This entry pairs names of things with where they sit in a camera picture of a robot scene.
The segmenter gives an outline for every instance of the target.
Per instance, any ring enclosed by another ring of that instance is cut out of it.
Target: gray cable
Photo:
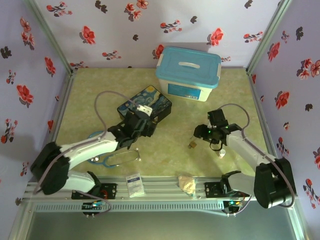
[[[134,105],[138,106],[134,101],[132,101],[131,99],[129,99],[128,97],[126,97],[125,95],[119,93],[119,92],[116,92],[116,91],[109,91],[109,90],[106,90],[106,91],[102,91],[100,92],[96,97],[95,97],[95,100],[94,100],[94,111],[95,111],[95,114],[97,115],[97,117],[99,118],[99,120],[101,121],[102,125],[103,125],[103,133],[102,135],[100,136],[100,138],[103,138],[106,134],[107,134],[107,131],[108,131],[108,128],[107,128],[107,125],[105,123],[105,121],[102,119],[102,117],[100,116],[99,112],[98,112],[98,109],[97,109],[97,100],[98,98],[103,95],[103,94],[116,94],[116,95],[119,95],[125,99],[127,99],[128,101],[130,101],[131,103],[133,103]],[[79,143],[75,146],[72,146],[70,148],[68,148],[67,150],[61,152],[58,156],[56,156],[51,162],[50,164],[48,165],[48,167],[45,169],[45,171],[43,172],[38,184],[35,186],[34,190],[33,190],[33,194],[36,195],[38,192],[39,192],[39,188],[41,186],[41,184],[43,183],[44,179],[46,178],[48,172],[50,171],[50,169],[52,168],[52,166],[56,163],[56,161],[61,158],[63,155],[69,153],[70,151],[73,151],[74,149],[76,148],[79,148],[79,147],[82,147],[82,146],[85,146],[87,144],[94,144],[96,142],[98,142],[99,139],[98,137],[97,138],[94,138],[90,141],[87,141],[87,142],[83,142],[83,143]]]
[[[278,173],[281,175],[281,177],[283,178],[285,184],[286,184],[287,187],[289,188],[289,191],[290,191],[290,193],[291,193],[291,199],[292,199],[292,200],[291,200],[291,203],[290,203],[289,205],[280,204],[279,206],[280,206],[280,207],[283,207],[283,208],[292,208],[292,207],[295,205],[295,197],[296,197],[296,195],[295,195],[295,191],[294,191],[293,187],[291,186],[289,180],[287,179],[286,175],[284,174],[283,171],[281,171],[281,169],[278,167],[278,165],[277,165],[272,159],[270,159],[263,151],[261,151],[261,150],[260,150],[259,148],[257,148],[252,142],[250,142],[250,141],[247,139],[246,135],[245,135],[245,129],[246,129],[246,128],[249,126],[249,124],[250,124],[249,113],[248,113],[247,110],[245,110],[242,106],[240,106],[240,105],[238,105],[238,104],[236,104],[236,103],[228,103],[228,104],[222,105],[222,106],[219,107],[218,109],[221,109],[221,108],[223,108],[223,107],[225,107],[225,106],[228,106],[228,105],[237,106],[237,107],[241,108],[241,109],[245,112],[246,117],[247,117],[247,124],[242,128],[241,135],[242,135],[244,141],[245,141],[246,143],[248,143],[253,149],[255,149],[259,154],[261,154],[262,157],[264,157],[265,159],[267,159],[267,160],[274,166],[274,168],[278,171]],[[246,203],[246,205],[243,206],[242,209],[241,209],[240,211],[238,211],[237,213],[242,212],[242,211],[245,209],[245,207],[248,205],[250,199],[251,199],[251,197],[249,198],[249,200],[248,200],[248,202]]]

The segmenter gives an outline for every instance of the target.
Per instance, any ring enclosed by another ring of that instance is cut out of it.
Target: box handle
[[[196,68],[196,69],[200,68],[200,65],[198,65],[198,64],[194,64],[194,63],[191,63],[191,62],[185,62],[185,61],[180,61],[179,65],[180,66],[192,67],[192,68]]]

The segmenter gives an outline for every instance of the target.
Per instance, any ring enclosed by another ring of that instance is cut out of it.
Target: blue lid
[[[218,86],[221,58],[217,54],[168,46],[160,56],[158,79],[214,89]]]

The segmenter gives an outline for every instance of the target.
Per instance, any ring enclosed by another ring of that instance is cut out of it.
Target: starry night box
[[[172,103],[161,92],[159,92],[154,86],[150,85],[137,95],[131,98],[136,104],[147,105],[152,108],[150,119],[155,123],[159,123],[162,119],[171,113]],[[125,118],[128,109],[136,110],[137,107],[130,101],[126,101],[124,104],[117,108],[117,111],[121,119]]]

